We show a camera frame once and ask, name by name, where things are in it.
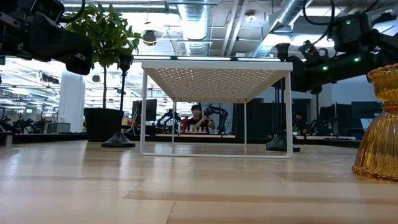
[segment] ceiling pipe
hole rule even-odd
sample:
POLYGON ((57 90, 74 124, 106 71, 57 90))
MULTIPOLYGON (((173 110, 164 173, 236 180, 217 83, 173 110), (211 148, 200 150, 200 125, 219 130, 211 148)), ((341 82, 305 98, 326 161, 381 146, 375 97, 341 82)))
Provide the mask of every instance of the ceiling pipe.
POLYGON ((247 8, 248 4, 249 4, 249 0, 244 0, 243 1, 242 8, 241 8, 241 13, 239 15, 239 18, 238 18, 238 21, 236 23, 234 32, 232 34, 231 42, 229 43, 228 51, 226 52, 226 56, 230 56, 231 52, 232 52, 232 49, 234 48, 236 37, 238 36, 238 33, 239 33, 239 30, 240 30, 242 21, 244 19, 244 14, 246 12, 246 8, 247 8))
MULTIPOLYGON (((102 4, 106 11, 109 11, 109 4, 102 4)), ((79 2, 65 1, 65 12, 77 12, 79 11, 81 4, 79 2)), ((177 7, 169 5, 166 9, 164 4, 159 4, 159 2, 148 2, 145 4, 134 4, 134 3, 123 3, 119 4, 113 3, 115 12, 131 12, 131 13, 164 13, 164 14, 177 14, 179 15, 177 7)))
MULTIPOLYGON (((306 7, 311 4, 312 0, 307 1, 306 7)), ((270 31, 288 26, 293 29, 293 23, 302 13, 304 0, 284 0, 280 10, 267 16, 263 26, 264 40, 252 52, 250 57, 266 57, 273 46, 267 43, 267 36, 270 31)))
MULTIPOLYGON (((201 4, 179 4, 182 35, 185 40, 207 40, 209 36, 210 6, 201 4)), ((208 55, 209 44, 185 43, 188 55, 208 55)))
POLYGON ((224 54, 225 54, 226 45, 228 44, 228 39, 229 39, 229 36, 231 35, 232 26, 235 22, 235 15, 236 15, 236 11, 238 10, 238 5, 239 5, 239 0, 234 0, 232 9, 231 9, 231 17, 229 18, 228 26, 226 28, 223 47, 221 48, 220 56, 224 56, 224 54))

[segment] ribbed glass vase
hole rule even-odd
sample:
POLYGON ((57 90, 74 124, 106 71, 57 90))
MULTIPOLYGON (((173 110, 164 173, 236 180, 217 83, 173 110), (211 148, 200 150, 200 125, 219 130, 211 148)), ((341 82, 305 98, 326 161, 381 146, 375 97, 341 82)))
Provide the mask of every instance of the ribbed glass vase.
POLYGON ((373 120, 362 139, 353 172, 398 182, 398 64, 368 73, 383 112, 373 120))

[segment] dark hair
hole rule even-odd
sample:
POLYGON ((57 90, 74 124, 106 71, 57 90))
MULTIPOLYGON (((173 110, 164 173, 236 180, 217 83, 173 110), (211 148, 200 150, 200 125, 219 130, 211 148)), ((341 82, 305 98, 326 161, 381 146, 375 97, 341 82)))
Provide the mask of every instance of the dark hair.
POLYGON ((194 111, 194 110, 200 110, 200 111, 201 111, 201 106, 199 106, 199 105, 193 105, 193 106, 191 107, 191 111, 194 111))

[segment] ceiling duct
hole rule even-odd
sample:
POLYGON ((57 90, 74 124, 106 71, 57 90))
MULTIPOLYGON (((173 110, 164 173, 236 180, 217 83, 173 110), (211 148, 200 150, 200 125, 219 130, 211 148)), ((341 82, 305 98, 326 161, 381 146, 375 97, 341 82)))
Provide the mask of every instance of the ceiling duct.
POLYGON ((281 4, 280 10, 267 16, 263 25, 264 40, 251 54, 251 57, 265 57, 273 48, 272 45, 267 44, 267 35, 270 31, 280 29, 282 27, 289 27, 293 29, 293 23, 302 13, 304 0, 284 0, 281 4))
MULTIPOLYGON (((77 12, 81 7, 81 1, 63 1, 65 6, 65 12, 77 12)), ((159 4, 158 1, 145 2, 145 4, 134 4, 134 2, 129 1, 111 1, 108 3, 102 2, 105 10, 108 11, 109 3, 112 3, 115 12, 131 12, 131 13, 165 13, 165 14, 177 14, 178 9, 176 6, 169 6, 166 4, 159 4)))
POLYGON ((201 4, 179 4, 178 11, 182 19, 182 34, 186 40, 185 50, 188 55, 208 55, 209 43, 201 43, 198 40, 206 40, 209 32, 210 6, 201 4))

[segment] person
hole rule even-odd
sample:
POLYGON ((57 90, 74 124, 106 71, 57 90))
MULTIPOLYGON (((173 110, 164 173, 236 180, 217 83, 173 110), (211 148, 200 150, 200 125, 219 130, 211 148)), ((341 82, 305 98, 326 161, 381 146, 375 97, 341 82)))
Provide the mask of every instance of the person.
POLYGON ((193 105, 191 107, 191 112, 192 112, 193 117, 191 119, 189 119, 186 124, 186 127, 190 131, 191 130, 192 130, 192 132, 194 132, 195 130, 198 131, 199 128, 201 128, 202 131, 205 129, 206 132, 208 134, 210 134, 209 128, 215 129, 216 125, 215 125, 213 118, 211 117, 211 115, 202 116, 201 115, 201 107, 199 105, 193 105))
POLYGON ((302 133, 302 134, 306 134, 307 133, 306 122, 303 120, 303 116, 301 116, 301 114, 295 114, 295 116, 294 116, 294 126, 298 128, 300 133, 302 133))

